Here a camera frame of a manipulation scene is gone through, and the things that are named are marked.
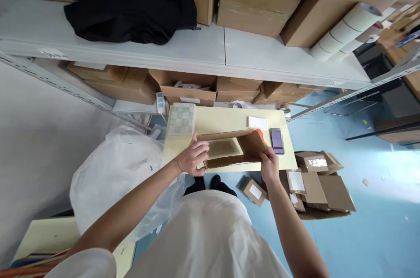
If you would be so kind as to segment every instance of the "plastic bag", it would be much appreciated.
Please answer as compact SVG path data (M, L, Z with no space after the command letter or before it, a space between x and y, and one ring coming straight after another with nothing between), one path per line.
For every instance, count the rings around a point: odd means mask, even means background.
M162 143L119 126L75 172L70 187L70 201L81 234L133 188L161 167ZM130 243L145 237L164 223L181 199L184 175L178 176L159 196L149 212L124 239Z

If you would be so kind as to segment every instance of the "floor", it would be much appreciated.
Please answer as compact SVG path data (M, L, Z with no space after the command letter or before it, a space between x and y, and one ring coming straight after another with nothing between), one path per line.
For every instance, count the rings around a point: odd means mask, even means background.
M313 105L332 95L317 92L300 103ZM349 112L357 107L335 112ZM292 114L299 111L301 108L293 107ZM295 151L326 150L344 165L339 174L357 209L344 218L304 222L331 277L420 277L420 151L391 145L377 137L345 140L372 131L375 118L388 116L386 106L381 105L348 117L327 115L321 110L289 123ZM212 176L205 175L207 185ZM261 208L253 204L238 189L244 176L261 181L259 172L221 174L222 181L236 191L247 207L255 229L289 270L270 202L264 201ZM193 178L187 176L186 187L192 183ZM155 237L156 233L152 233L137 243L135 260Z

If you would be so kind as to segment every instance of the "person's right hand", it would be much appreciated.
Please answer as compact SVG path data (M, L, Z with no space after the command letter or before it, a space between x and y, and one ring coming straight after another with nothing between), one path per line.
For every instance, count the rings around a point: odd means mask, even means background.
M262 159L261 177L266 183L280 183L279 176L279 157L274 153L273 149L266 145L267 156L263 152L259 152Z

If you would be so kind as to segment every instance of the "yellow table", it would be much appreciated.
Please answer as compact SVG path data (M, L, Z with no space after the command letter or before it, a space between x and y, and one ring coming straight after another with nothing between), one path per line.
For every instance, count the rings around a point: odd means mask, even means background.
M169 122L171 121L171 111L169 113ZM247 117L259 117L268 120L268 128L280 128L283 137L284 155L278 155L280 169L297 169L296 160L290 139L289 130L283 111L265 110L265 109L234 109L224 107L196 107L196 132L198 134L216 134L225 131L236 131L247 128ZM262 130L264 140L271 146L269 130ZM162 165L167 164L182 150L188 147L191 136L169 136L166 133L165 146L163 150ZM222 155L242 154L236 139L223 141L210 141L210 158L218 158ZM259 171L260 163L231 165L221 168L209 169L207 172L247 172Z

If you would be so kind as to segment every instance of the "shelf label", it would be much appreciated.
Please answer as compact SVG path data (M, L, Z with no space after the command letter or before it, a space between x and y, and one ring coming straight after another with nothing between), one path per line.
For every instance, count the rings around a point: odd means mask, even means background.
M47 55L50 58L70 60L70 58L64 55L61 51L53 48L40 48L38 49L38 51L40 53L43 53L44 55Z

